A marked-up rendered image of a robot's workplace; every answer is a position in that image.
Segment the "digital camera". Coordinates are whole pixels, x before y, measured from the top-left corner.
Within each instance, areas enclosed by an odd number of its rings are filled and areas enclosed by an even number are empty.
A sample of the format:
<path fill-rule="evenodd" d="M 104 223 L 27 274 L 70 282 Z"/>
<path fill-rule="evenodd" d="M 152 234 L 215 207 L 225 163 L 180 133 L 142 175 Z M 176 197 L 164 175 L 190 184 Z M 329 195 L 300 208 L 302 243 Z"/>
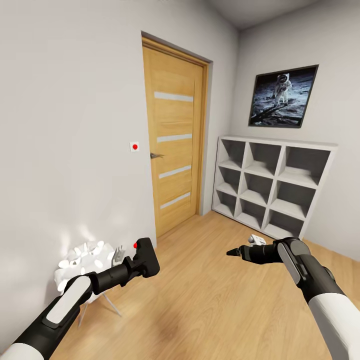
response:
<path fill-rule="evenodd" d="M 149 237 L 140 238 L 133 244 L 133 247 L 136 249 L 133 260 L 145 259 L 145 262 L 135 268 L 133 272 L 140 271 L 137 277 L 150 278 L 156 276 L 160 272 L 160 265 L 151 239 Z"/>

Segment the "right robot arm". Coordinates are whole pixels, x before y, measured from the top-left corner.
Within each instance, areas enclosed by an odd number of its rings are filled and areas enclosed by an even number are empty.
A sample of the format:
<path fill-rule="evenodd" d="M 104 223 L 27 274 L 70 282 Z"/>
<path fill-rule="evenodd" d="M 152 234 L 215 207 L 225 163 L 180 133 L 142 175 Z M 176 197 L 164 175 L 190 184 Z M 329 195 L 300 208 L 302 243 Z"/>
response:
<path fill-rule="evenodd" d="M 314 316 L 332 360 L 360 360 L 360 312 L 336 284 L 333 273 L 311 255 L 298 237 L 285 237 L 266 245 L 259 236 L 226 252 L 264 265 L 284 263 Z"/>

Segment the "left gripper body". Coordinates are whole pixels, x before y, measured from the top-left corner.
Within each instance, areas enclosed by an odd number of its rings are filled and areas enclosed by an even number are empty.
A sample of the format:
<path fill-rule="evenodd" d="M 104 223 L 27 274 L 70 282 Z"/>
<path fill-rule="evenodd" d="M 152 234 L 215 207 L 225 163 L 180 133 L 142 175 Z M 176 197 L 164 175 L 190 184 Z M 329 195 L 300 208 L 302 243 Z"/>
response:
<path fill-rule="evenodd" d="M 107 271 L 111 277 L 110 289 L 119 284 L 123 288 L 128 283 L 134 269 L 135 265 L 130 256 L 124 257 L 121 264 L 109 268 Z"/>

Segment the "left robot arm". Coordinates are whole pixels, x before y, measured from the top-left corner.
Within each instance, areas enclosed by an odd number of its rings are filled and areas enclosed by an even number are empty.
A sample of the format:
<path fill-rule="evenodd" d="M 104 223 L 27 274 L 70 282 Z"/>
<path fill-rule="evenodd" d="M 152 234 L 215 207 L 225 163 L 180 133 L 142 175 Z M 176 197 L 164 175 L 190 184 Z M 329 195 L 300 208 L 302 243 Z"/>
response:
<path fill-rule="evenodd" d="M 80 305 L 93 293 L 99 295 L 119 284 L 123 288 L 140 274 L 140 271 L 133 271 L 146 260 L 131 260 L 126 256 L 121 261 L 126 249 L 126 245 L 116 248 L 108 270 L 85 273 L 69 281 L 64 294 L 48 305 L 0 356 L 0 360 L 49 360 L 79 315 Z"/>

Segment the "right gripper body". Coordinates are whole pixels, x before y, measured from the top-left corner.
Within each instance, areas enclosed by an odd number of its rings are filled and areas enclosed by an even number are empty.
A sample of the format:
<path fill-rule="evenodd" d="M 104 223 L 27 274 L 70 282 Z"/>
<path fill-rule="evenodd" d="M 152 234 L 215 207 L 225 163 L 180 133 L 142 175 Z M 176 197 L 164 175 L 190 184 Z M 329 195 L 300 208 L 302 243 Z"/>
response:
<path fill-rule="evenodd" d="M 257 246 L 241 245 L 242 259 L 260 265 L 270 264 L 270 261 L 265 256 L 264 248 L 264 244 Z"/>

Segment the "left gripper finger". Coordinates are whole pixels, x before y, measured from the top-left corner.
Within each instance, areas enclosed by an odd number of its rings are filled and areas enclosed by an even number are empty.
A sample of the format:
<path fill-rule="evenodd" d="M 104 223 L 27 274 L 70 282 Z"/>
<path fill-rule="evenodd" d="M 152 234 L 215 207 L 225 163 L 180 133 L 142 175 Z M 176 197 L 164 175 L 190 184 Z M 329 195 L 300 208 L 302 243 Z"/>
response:
<path fill-rule="evenodd" d="M 129 278 L 129 282 L 133 279 L 133 278 L 135 278 L 137 275 L 139 275 L 140 274 L 140 271 L 135 271 L 135 272 L 132 272 L 132 274 L 131 274 L 131 276 L 130 276 L 130 278 Z"/>
<path fill-rule="evenodd" d="M 138 266 L 142 265 L 143 263 L 146 262 L 145 259 L 136 259 L 136 260 L 132 260 L 132 262 L 134 263 L 135 265 L 135 268 L 137 268 Z"/>

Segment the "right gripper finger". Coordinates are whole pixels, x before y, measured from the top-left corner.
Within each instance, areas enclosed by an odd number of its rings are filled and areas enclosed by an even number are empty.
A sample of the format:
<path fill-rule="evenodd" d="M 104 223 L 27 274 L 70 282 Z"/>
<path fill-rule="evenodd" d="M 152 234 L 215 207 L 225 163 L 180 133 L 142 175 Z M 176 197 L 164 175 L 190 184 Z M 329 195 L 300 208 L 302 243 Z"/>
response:
<path fill-rule="evenodd" d="M 241 246 L 239 248 L 234 248 L 233 250 L 230 250 L 226 252 L 229 256 L 241 256 Z"/>

